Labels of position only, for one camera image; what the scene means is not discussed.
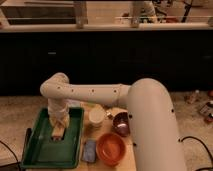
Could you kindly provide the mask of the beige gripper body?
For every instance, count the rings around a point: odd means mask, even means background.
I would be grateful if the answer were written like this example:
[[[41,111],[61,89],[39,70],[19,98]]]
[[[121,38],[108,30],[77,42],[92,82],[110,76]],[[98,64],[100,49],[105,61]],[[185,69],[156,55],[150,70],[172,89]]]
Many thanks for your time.
[[[53,131],[52,131],[52,139],[53,140],[61,140],[65,129],[69,127],[69,118],[68,117],[63,117],[63,118],[54,118],[51,117],[50,118],[50,123],[51,126],[53,127]]]

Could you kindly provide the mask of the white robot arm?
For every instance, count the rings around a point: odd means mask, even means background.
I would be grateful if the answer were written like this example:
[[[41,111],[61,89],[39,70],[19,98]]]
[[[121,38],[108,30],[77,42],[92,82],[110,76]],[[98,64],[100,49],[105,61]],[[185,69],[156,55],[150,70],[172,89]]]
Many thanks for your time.
[[[56,73],[40,86],[48,99],[73,99],[119,107],[129,114],[137,171],[187,171],[174,106],[166,87],[152,78],[131,85],[76,85]]]

